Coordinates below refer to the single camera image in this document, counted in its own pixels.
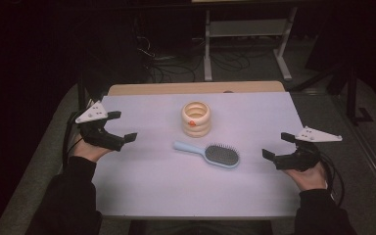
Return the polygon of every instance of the cup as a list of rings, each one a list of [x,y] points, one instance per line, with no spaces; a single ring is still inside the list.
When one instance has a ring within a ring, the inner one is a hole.
[[[210,107],[199,101],[186,104],[182,108],[182,130],[188,136],[199,138],[208,134],[212,128]]]

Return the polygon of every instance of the dark background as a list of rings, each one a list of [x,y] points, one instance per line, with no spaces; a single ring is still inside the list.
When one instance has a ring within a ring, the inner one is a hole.
[[[359,78],[376,91],[376,1],[340,2],[301,8],[292,35],[319,35],[309,69],[324,71],[350,60]],[[162,50],[186,53],[191,37],[204,31],[204,15],[198,12],[151,12],[138,15],[135,24],[134,14],[66,11],[92,4],[134,2],[0,1],[0,216],[58,104],[78,77],[93,98],[114,83],[143,83],[149,73],[145,57],[135,50],[141,43],[136,35],[149,36]],[[230,17],[263,15],[245,11]]]

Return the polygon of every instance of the hairbrush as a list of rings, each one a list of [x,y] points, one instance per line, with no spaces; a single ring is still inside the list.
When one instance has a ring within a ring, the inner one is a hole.
[[[207,163],[225,168],[234,168],[239,163],[239,154],[230,146],[221,144],[210,144],[202,149],[179,141],[173,142],[175,150],[199,154],[204,157]]]

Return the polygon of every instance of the cable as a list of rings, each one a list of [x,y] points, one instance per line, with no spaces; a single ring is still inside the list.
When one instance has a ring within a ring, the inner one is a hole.
[[[67,151],[67,155],[70,153],[71,149],[75,147],[75,145],[77,145],[81,140],[83,140],[83,138],[81,137],[79,140],[77,140],[73,145],[71,145],[71,147],[69,148],[69,150]]]
[[[155,73],[155,70],[157,70],[157,71],[159,71],[161,73],[160,74],[161,78],[159,79],[159,83],[162,83],[163,80],[164,80],[164,77],[165,77],[164,72],[161,69],[159,69],[159,68],[157,68],[155,66],[151,66],[151,68],[153,69],[153,74],[151,74],[151,77],[152,77],[152,80],[154,81],[154,83],[157,83],[156,82],[157,81],[157,75]]]
[[[155,58],[155,53],[149,53],[149,52],[147,52],[147,51],[145,51],[145,50],[143,50],[143,49],[140,49],[140,48],[136,48],[136,50],[141,51],[141,52],[143,52],[144,54],[146,54],[146,55],[148,55],[148,56],[150,56],[150,57]]]
[[[152,78],[152,82],[153,83],[157,83],[157,77],[155,75],[155,68],[152,68],[153,69],[153,72],[151,73],[151,70],[149,70],[149,75],[151,76]]]
[[[148,42],[148,51],[151,50],[151,42],[149,41],[148,38],[144,37],[144,36],[137,36],[138,39],[145,39],[146,42]]]
[[[67,127],[66,127],[66,132],[64,135],[64,141],[63,141],[63,170],[66,170],[67,165],[69,164],[69,151],[67,150],[67,147],[69,145],[69,139],[71,135],[71,129],[72,129],[72,124],[73,121],[78,117],[78,115],[81,114],[81,112],[74,112],[70,115],[69,120],[67,121]]]
[[[188,62],[191,62],[192,60],[188,60],[188,58],[185,58],[183,57],[183,61],[182,62],[177,62],[175,64],[170,64],[170,63],[166,63],[166,64],[163,64],[163,63],[153,63],[151,65],[151,67],[154,69],[154,72],[155,70],[159,71],[161,73],[161,76],[162,76],[162,79],[160,80],[160,82],[164,82],[163,79],[164,77],[169,77],[169,80],[170,82],[172,82],[171,80],[171,77],[170,75],[168,74],[165,74],[165,72],[167,73],[171,73],[171,74],[187,74],[187,73],[191,73],[192,74],[192,82],[195,82],[197,76],[195,75],[195,71],[197,70],[197,68],[200,66],[201,62],[202,62],[202,59],[203,57],[201,57],[201,59],[198,61],[198,63],[191,69],[191,68],[188,68],[187,66],[183,66],[185,64],[187,64]]]
[[[166,61],[169,61],[169,60],[172,60],[172,59],[181,59],[182,61],[177,63],[177,64],[162,64],[162,63],[165,63]],[[154,61],[156,64],[161,64],[162,66],[179,66],[179,65],[183,65],[185,63],[187,63],[189,61],[189,57],[186,57],[186,56],[163,56],[163,57],[158,57],[158,58],[155,58]]]
[[[335,165],[333,164],[331,158],[329,158],[326,154],[324,153],[320,153],[321,155],[321,159],[326,162],[330,167],[332,167],[332,169],[334,170],[334,173],[329,176],[330,177],[330,182],[328,182],[328,185],[331,184],[331,189],[333,187],[333,183],[334,183],[334,180],[335,180],[335,174],[338,175],[338,179],[340,180],[340,184],[341,184],[341,197],[340,197],[340,200],[338,202],[338,207],[341,206],[342,202],[344,201],[344,197],[345,197],[345,185],[344,185],[344,179],[341,175],[341,173],[336,169]]]
[[[246,69],[248,68],[251,63],[250,63],[250,60],[249,58],[257,58],[257,57],[262,57],[262,56],[265,56],[269,53],[271,53],[271,49],[270,50],[266,50],[264,51],[263,53],[260,53],[260,54],[257,54],[257,55],[253,55],[253,56],[248,56],[247,54],[249,54],[251,52],[251,50],[256,46],[258,45],[257,42],[255,41],[255,43],[253,43],[249,48],[247,48],[245,50],[245,52],[242,52],[242,53],[234,53],[234,52],[230,52],[230,53],[225,53],[226,55],[223,55],[221,51],[221,47],[217,47],[218,50],[220,50],[219,52],[217,52],[218,55],[220,55],[221,57],[223,57],[223,59],[225,60],[225,62],[223,62],[222,60],[220,60],[217,56],[211,56],[212,58],[212,61],[218,66],[220,67],[221,69],[225,70],[225,71],[241,71],[243,69]],[[232,45],[231,48],[233,49],[239,49],[238,47]]]

